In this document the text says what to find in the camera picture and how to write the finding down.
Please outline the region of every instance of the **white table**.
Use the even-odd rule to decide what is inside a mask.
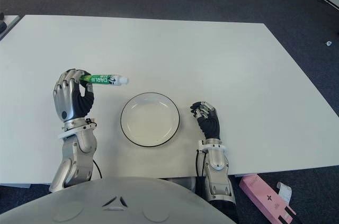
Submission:
[[[63,125],[52,89],[69,68],[130,78],[94,86],[104,176],[194,176],[203,134],[189,106],[200,100],[218,110],[230,174],[339,164],[338,116],[264,24],[31,15],[0,42],[0,58],[0,183],[51,182]],[[159,147],[134,145],[120,128],[124,104],[143,92],[180,112]]]

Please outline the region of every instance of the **white plate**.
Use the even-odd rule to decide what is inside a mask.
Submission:
[[[169,141],[179,127],[179,111],[165,95],[142,93],[133,97],[122,110],[121,128],[133,143],[159,146]]]

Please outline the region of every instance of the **green toothpaste tube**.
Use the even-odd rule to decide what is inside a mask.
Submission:
[[[127,85],[129,80],[120,75],[86,75],[81,76],[80,80],[101,85]]]

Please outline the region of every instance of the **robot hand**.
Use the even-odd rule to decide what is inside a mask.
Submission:
[[[216,109],[206,101],[195,102],[191,109],[191,113],[197,119],[206,139],[220,139],[220,126]]]
[[[61,74],[55,84],[53,97],[57,114],[65,122],[75,118],[85,117],[92,108],[94,94],[92,84],[81,82],[85,87],[85,95],[80,94],[80,77],[90,75],[84,70],[70,69]]]
[[[75,69],[62,73],[53,90],[57,114],[64,122],[64,133],[59,136],[64,144],[63,160],[49,188],[51,192],[86,182],[92,176],[96,123],[84,117],[93,105],[94,94],[92,84],[80,82],[82,75],[90,74]],[[81,96],[79,83],[85,87],[84,96]]]
[[[238,222],[233,188],[228,178],[228,160],[224,154],[225,147],[220,140],[217,111],[211,104],[202,101],[194,103],[191,112],[206,138],[205,141],[199,141],[198,153],[205,154],[202,166],[207,177],[197,177],[199,182],[196,184],[196,194]]]

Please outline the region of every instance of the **robot finger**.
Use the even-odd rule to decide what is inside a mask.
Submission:
[[[196,110],[198,107],[200,107],[200,105],[201,105],[200,101],[193,103],[192,106],[190,107],[192,109],[191,112],[194,113],[194,110]]]
[[[204,109],[197,109],[197,110],[199,110],[200,114],[201,114],[203,117],[205,117],[205,119],[208,118],[209,113],[206,112],[206,110],[204,110]]]
[[[75,69],[69,70],[64,80],[69,81],[74,76],[75,73],[76,73]]]
[[[55,84],[54,90],[56,90],[58,88],[58,86],[61,87],[61,83],[65,79],[66,75],[67,75],[67,72],[64,72],[60,75],[59,80]]]
[[[72,78],[74,78],[74,81],[78,84],[80,82],[80,77],[84,75],[85,73],[82,70],[77,70]]]
[[[201,114],[199,109],[194,110],[194,115],[193,116],[195,118],[197,118],[197,119],[203,117],[203,115]]]
[[[207,109],[214,110],[214,107],[210,103],[208,103],[206,101],[202,101],[201,105],[205,106]]]

